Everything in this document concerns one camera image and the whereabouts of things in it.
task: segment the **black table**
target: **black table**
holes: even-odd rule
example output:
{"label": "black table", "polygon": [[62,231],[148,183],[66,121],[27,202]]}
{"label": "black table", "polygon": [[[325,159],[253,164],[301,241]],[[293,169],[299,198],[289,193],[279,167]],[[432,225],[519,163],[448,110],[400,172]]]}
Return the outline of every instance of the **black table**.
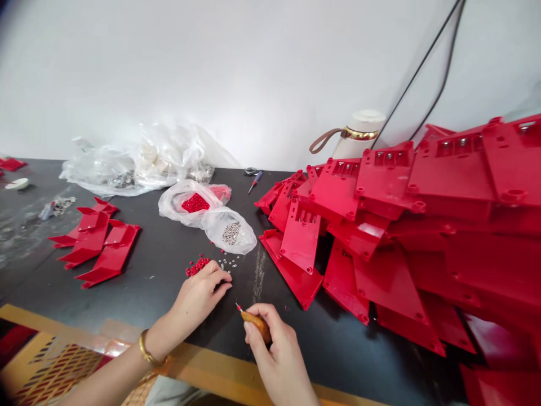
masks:
{"label": "black table", "polygon": [[[6,217],[5,211],[13,218],[34,213],[58,194],[77,197],[77,206],[94,204],[91,193],[57,178],[59,161],[28,162],[26,169],[6,177],[29,177],[35,186],[26,192],[2,190],[0,219]],[[254,206],[254,201],[274,182],[290,175],[265,173],[249,196],[251,178],[243,176],[242,170],[217,169],[212,182],[232,188],[228,206],[239,212],[259,235],[272,226]],[[170,308],[186,279],[186,267],[190,261],[199,259],[199,254],[216,260],[235,260],[237,267],[228,267],[233,288],[187,339],[189,343],[253,361],[244,343],[245,332],[234,303],[246,308],[255,302],[268,302],[296,330],[312,382],[392,405],[466,401],[456,360],[463,356],[461,351],[451,352],[444,359],[376,323],[366,327],[342,310],[323,289],[304,312],[261,243],[246,256],[222,254],[202,230],[159,216],[158,199],[162,192],[111,199],[120,210],[114,218],[143,229],[123,275],[81,290],[82,282],[73,277],[89,271],[94,261],[71,271],[65,271],[63,263],[57,261],[66,251],[54,250],[45,237],[67,233],[77,225],[80,215],[72,206],[63,216],[36,226],[28,237],[32,245],[26,248],[32,252],[21,260],[13,259],[0,270],[5,295],[2,303],[93,333],[108,318],[146,328]],[[2,221],[0,232],[8,220]],[[331,236],[321,238],[316,268],[322,273],[331,243]],[[22,249],[20,245],[26,241],[22,238],[14,244],[9,249]]]}

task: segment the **pile of red plastic parts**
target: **pile of red plastic parts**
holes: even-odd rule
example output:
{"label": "pile of red plastic parts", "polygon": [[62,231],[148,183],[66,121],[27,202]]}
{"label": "pile of red plastic parts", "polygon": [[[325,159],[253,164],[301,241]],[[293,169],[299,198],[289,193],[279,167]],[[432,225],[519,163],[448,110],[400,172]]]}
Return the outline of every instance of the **pile of red plastic parts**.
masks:
{"label": "pile of red plastic parts", "polygon": [[[308,166],[255,205],[263,245],[303,309],[322,285],[345,310],[463,367],[472,405],[534,404],[541,385],[541,114],[455,133],[428,125],[414,148]],[[318,236],[334,235],[325,275]]]}
{"label": "pile of red plastic parts", "polygon": [[[118,209],[107,201],[97,197],[94,199],[97,204],[93,208],[77,208],[83,216],[76,228],[67,235],[48,238],[56,242],[55,248],[73,247],[69,254],[58,258],[59,261],[67,262],[64,265],[66,270],[99,255],[91,271],[75,277],[85,281],[81,285],[82,289],[91,288],[122,273],[124,261],[141,229],[134,224],[111,219]],[[107,234],[109,225],[112,229]]]}

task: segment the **white wall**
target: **white wall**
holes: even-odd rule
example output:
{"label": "white wall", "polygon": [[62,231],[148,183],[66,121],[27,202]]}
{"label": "white wall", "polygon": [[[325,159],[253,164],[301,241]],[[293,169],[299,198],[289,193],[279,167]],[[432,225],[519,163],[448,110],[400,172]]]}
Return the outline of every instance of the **white wall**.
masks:
{"label": "white wall", "polygon": [[[318,156],[308,146],[351,111],[390,112],[452,4],[12,1],[0,20],[0,151],[69,158],[74,136],[135,139],[139,121],[170,116],[203,125],[243,166],[317,164],[332,145]],[[536,0],[469,0],[430,121],[460,129],[514,108],[539,79],[536,16]],[[448,44],[447,35],[384,143],[418,124]]]}

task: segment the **woman's right hand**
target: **woman's right hand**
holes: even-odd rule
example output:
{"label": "woman's right hand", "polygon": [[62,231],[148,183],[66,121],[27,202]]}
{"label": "woman's right hand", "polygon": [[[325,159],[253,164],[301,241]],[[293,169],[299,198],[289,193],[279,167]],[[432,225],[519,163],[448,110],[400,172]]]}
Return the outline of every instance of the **woman's right hand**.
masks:
{"label": "woman's right hand", "polygon": [[272,304],[257,303],[246,311],[261,316],[269,325],[269,351],[255,324],[245,322],[244,329],[272,402],[277,406],[319,405],[293,328],[282,321]]}

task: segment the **bangle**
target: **bangle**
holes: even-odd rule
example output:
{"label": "bangle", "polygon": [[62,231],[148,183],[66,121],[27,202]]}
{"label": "bangle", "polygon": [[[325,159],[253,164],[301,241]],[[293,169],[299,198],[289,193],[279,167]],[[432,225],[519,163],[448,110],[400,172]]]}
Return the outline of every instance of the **bangle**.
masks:
{"label": "bangle", "polygon": [[141,352],[143,353],[143,358],[145,360],[147,360],[147,362],[152,365],[153,367],[157,368],[157,367],[161,367],[165,364],[165,361],[164,362],[159,362],[156,358],[154,358],[152,355],[150,355],[149,352],[147,352],[147,349],[145,348],[145,337],[147,335],[147,331],[148,329],[146,330],[143,330],[143,332],[141,333],[141,336],[139,336],[139,348],[141,348]]}

